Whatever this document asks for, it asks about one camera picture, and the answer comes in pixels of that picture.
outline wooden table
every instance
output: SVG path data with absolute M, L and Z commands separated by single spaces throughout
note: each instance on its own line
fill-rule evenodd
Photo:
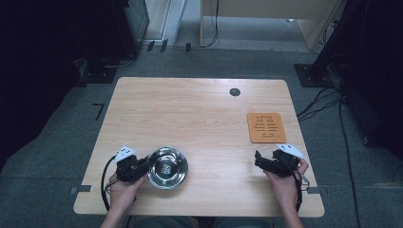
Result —
M 318 44 L 332 20 L 339 20 L 345 0 L 201 0 L 201 46 L 203 46 L 204 16 L 297 19 L 308 49 Z
M 231 88 L 240 95 L 232 96 Z M 189 172 L 172 190 L 148 181 L 130 210 L 134 215 L 273 217 L 279 209 L 263 172 L 254 165 L 255 150 L 271 158 L 272 143 L 251 143 L 247 113 L 276 112 L 287 142 L 309 155 L 287 84 L 282 80 L 122 78 L 116 85 L 74 211 L 105 214 L 100 182 L 106 162 L 122 145 L 145 157 L 169 145 L 183 152 Z M 107 176 L 116 170 L 109 166 Z M 305 176 L 317 186 L 314 169 Z M 299 214 L 321 217 L 320 194 L 303 193 Z

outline person's left hand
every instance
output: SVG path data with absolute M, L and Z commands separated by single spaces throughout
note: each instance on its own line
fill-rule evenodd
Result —
M 109 181 L 117 179 L 116 173 L 110 177 Z M 110 186 L 110 209 L 119 209 L 126 212 L 136 198 L 139 188 L 145 180 L 145 176 L 139 178 L 134 183 L 126 183 L 118 180 Z

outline cork mat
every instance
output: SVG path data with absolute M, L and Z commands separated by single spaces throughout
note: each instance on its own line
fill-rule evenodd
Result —
M 278 113 L 248 113 L 247 118 L 252 143 L 286 143 Z

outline gray carpet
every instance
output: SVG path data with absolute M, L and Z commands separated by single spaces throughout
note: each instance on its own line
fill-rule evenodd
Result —
M 313 52 L 270 50 L 142 50 L 135 63 L 118 70 L 113 84 L 71 89 L 42 134 L 9 158 L 0 176 L 0 227 L 98 227 L 102 223 L 103 216 L 74 213 L 76 195 L 70 189 L 81 184 L 120 77 L 283 79 L 299 113 L 321 88 L 301 87 L 293 64 L 309 64 L 316 57 Z M 336 98 L 335 94 L 322 99 L 314 109 Z M 98 121 L 100 107 L 93 104 L 106 105 Z M 306 227 L 357 226 L 338 110 L 337 104 L 300 123 L 326 211 L 322 218 L 304 218 Z M 402 187 L 385 184 L 403 181 L 403 168 L 397 169 L 402 161 L 382 147 L 364 146 L 350 107 L 344 104 L 341 113 L 361 227 L 403 227 Z M 281 218 L 273 221 L 275 227 L 283 227 Z

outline metal bowl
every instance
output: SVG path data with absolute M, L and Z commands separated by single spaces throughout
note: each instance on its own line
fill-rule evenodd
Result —
M 161 189 L 173 189 L 181 184 L 187 174 L 187 160 L 183 153 L 165 146 L 154 151 L 149 157 L 148 180 Z

